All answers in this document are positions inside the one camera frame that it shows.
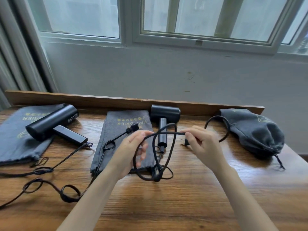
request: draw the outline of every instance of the curtain fold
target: curtain fold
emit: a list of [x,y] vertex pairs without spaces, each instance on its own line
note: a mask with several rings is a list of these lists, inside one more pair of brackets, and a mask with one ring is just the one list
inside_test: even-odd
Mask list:
[[0,0],[0,109],[4,91],[58,92],[27,0]]

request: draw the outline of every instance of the black hair dryer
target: black hair dryer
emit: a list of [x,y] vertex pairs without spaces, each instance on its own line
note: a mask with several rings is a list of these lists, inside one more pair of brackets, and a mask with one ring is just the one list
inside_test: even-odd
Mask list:
[[65,128],[68,124],[79,117],[77,109],[68,104],[47,116],[26,126],[27,132],[37,141],[44,141],[56,134],[69,142],[81,146],[88,139],[76,132]]
[[[178,123],[180,120],[181,110],[177,107],[169,107],[162,105],[152,105],[150,119],[152,122],[159,124],[159,129],[166,126],[168,123]],[[164,153],[167,147],[167,134],[158,135],[157,145],[160,147],[160,152]]]

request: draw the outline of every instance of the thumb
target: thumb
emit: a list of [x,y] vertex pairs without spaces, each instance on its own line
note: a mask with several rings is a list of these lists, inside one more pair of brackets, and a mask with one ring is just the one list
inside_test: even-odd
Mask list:
[[191,146],[191,148],[194,152],[200,150],[201,146],[198,144],[195,136],[193,136],[192,133],[186,132],[185,137],[187,138],[187,140],[188,140],[188,142],[189,142],[189,144],[190,144],[190,146]]
[[145,137],[144,132],[140,132],[138,135],[134,137],[134,139],[130,142],[130,146],[133,148],[137,148],[138,145],[143,141]]

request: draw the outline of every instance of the wooden tabletop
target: wooden tabletop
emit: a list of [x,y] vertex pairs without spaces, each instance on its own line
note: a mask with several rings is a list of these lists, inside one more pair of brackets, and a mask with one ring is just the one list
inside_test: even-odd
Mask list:
[[[0,113],[0,123],[13,113]],[[106,109],[80,110],[80,117],[69,128],[88,137],[92,150],[83,149],[60,165],[53,173],[42,175],[61,188],[72,184],[84,190],[91,180],[90,165],[101,134]],[[178,129],[193,124],[204,126],[206,117],[181,116]],[[211,122],[209,129],[223,136],[221,123]],[[137,175],[120,180],[102,213],[95,230],[239,230],[228,199],[213,173],[182,146],[177,136],[169,163],[171,180],[146,182]],[[260,161],[245,151],[234,136],[221,143],[228,163],[234,167],[257,202],[280,231],[308,230],[308,164],[288,146],[279,158],[285,171],[279,171],[276,159]],[[54,166],[75,149],[56,138],[44,156],[46,166]],[[29,165],[1,167],[2,172],[28,172]],[[37,176],[1,178],[0,203],[21,192],[23,185]],[[65,203],[49,185],[33,194],[24,194],[0,210],[0,230],[56,230],[75,203]]]

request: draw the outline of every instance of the person's left hand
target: person's left hand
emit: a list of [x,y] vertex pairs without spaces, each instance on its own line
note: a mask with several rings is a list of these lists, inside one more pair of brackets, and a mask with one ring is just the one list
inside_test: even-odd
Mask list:
[[[114,164],[121,172],[119,179],[125,177],[132,169],[133,157],[138,145],[143,141],[145,136],[150,134],[153,134],[153,132],[138,130],[127,136],[115,151],[109,163]],[[137,155],[140,155],[140,160],[136,162],[137,168],[141,166],[141,161],[143,161],[147,156],[148,143],[144,141],[141,146],[142,148],[140,148],[137,152]]]

